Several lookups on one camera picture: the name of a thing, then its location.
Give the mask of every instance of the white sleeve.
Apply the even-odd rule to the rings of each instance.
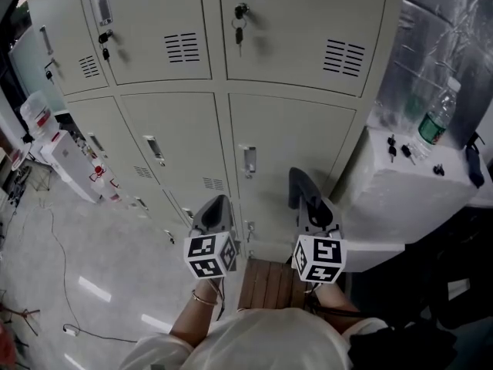
[[[350,328],[348,328],[342,337],[349,343],[349,338],[352,335],[369,335],[370,333],[375,333],[380,329],[388,328],[388,325],[378,318],[367,318],[363,321],[359,321]]]
[[[179,338],[156,334],[141,338],[123,360],[119,370],[147,370],[151,365],[156,365],[156,368],[161,365],[166,370],[177,370],[192,351],[193,347]]]

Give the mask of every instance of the red label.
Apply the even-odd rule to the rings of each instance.
[[[48,120],[48,118],[51,115],[51,111],[49,109],[46,109],[42,114],[43,116],[38,119],[38,127],[41,127],[45,124],[45,122]]]

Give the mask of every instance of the locker door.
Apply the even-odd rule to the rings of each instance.
[[[40,49],[63,94],[108,86],[87,29],[80,0],[28,0]]]
[[[385,0],[221,0],[230,79],[279,82],[360,96]],[[234,9],[245,3],[240,56]]]
[[[91,147],[119,180],[157,185],[112,97],[68,103]]]
[[[107,0],[112,22],[106,43],[118,84],[164,79],[209,79],[202,0]]]
[[[143,153],[184,212],[229,196],[214,96],[157,93],[123,96]]]
[[[136,206],[146,213],[157,227],[167,230],[176,240],[188,237],[189,225],[176,212],[163,190],[128,180],[120,180],[119,184],[135,200]],[[166,234],[164,239],[168,240],[169,235]]]
[[[251,238],[289,242],[296,233],[296,213],[287,207],[289,170],[301,168],[321,187],[354,111],[249,95],[230,95],[230,105],[242,219],[254,223]]]

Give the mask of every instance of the locker vent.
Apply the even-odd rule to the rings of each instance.
[[[203,178],[203,184],[207,189],[224,190],[222,180],[213,180],[212,178]]]
[[[92,55],[87,58],[80,59],[79,64],[86,78],[99,75],[99,70],[96,67],[96,62],[94,61],[94,57]]]
[[[360,76],[361,63],[364,59],[364,48],[346,42],[327,40],[324,56],[324,70],[341,72],[346,76]]]
[[[139,174],[141,177],[153,178],[150,171],[148,171],[145,167],[134,166],[133,168],[136,169],[137,174]]]
[[[164,42],[170,63],[200,61],[196,33],[167,35]]]

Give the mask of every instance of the plastic bottle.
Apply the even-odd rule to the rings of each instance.
[[[450,77],[447,86],[438,93],[431,108],[424,114],[423,120],[414,132],[410,146],[411,152],[417,159],[426,159],[444,134],[454,116],[459,90],[461,90],[459,81]]]
[[[34,92],[21,106],[21,115],[29,133],[37,140],[49,142],[59,131],[59,123],[53,116],[41,91]]]
[[[122,198],[115,191],[117,186],[113,184],[112,180],[105,180],[103,177],[105,172],[106,170],[101,166],[95,167],[94,173],[89,177],[92,181],[91,188],[105,199],[112,201],[113,203],[118,203]]]

